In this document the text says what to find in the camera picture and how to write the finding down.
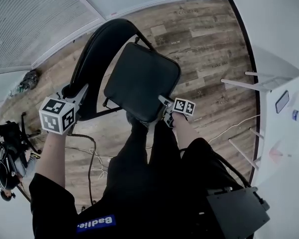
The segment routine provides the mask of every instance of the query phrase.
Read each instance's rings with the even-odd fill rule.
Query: wooden floor
[[[125,18],[132,21],[153,44],[159,53],[175,60],[181,67],[182,76],[173,97],[196,102],[195,114],[189,119],[192,126],[207,141],[218,136],[230,126],[256,115],[255,93],[244,88],[226,86],[221,78],[253,83],[251,63],[241,29],[227,0],[191,0],[147,8]],[[90,34],[84,35],[53,55],[39,68],[42,73],[38,86],[25,94],[8,100],[0,110],[0,122],[20,121],[22,112],[27,112],[26,126],[30,131],[40,128],[38,108],[43,99],[71,79],[72,72]],[[106,72],[99,94],[98,111],[103,110],[103,88],[117,61],[113,60]],[[251,158],[254,153],[255,136],[249,131],[256,120],[251,119],[235,127],[211,142],[216,152],[225,157],[246,178],[251,166],[228,142],[233,139]],[[97,153],[108,166],[107,157],[116,156],[130,134],[130,125],[125,112],[119,111],[89,121],[79,122],[74,132],[88,134],[97,143]],[[34,142],[42,147],[43,133]],[[152,145],[153,134],[149,133],[147,147]],[[66,189],[75,197],[76,208],[89,206],[87,171],[93,144],[83,138],[67,137]],[[100,200],[106,186],[98,159],[94,159],[91,172],[92,195]],[[179,171],[186,176],[184,167]],[[27,194],[30,179],[24,180]]]

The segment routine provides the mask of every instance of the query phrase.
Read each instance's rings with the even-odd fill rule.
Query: black hair
[[[7,197],[5,195],[5,193],[4,193],[3,190],[0,191],[0,195],[1,195],[2,199],[5,200],[5,201],[7,201],[7,202],[9,202],[12,197],[15,198],[15,194],[14,193],[11,193],[11,196]]]

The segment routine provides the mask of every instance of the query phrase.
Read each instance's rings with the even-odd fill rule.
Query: smartphone
[[[276,112],[280,113],[281,110],[286,106],[288,102],[289,102],[289,92],[288,90],[286,90],[284,94],[276,102]]]

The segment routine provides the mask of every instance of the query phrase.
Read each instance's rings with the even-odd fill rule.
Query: chair seat
[[[144,122],[162,108],[158,96],[169,97],[180,77],[179,65],[135,43],[128,43],[104,89],[104,95]]]

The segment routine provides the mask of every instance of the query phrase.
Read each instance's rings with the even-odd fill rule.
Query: shoe
[[[30,156],[33,156],[33,157],[35,157],[36,159],[40,159],[40,157],[41,157],[40,154],[33,153],[33,152],[31,152]]]
[[[126,112],[126,119],[128,120],[128,123],[133,127],[136,126],[137,124],[142,124],[143,126],[145,126],[147,129],[149,129],[149,124],[148,123],[144,123],[140,120],[138,120],[137,118],[135,118],[132,114]]]

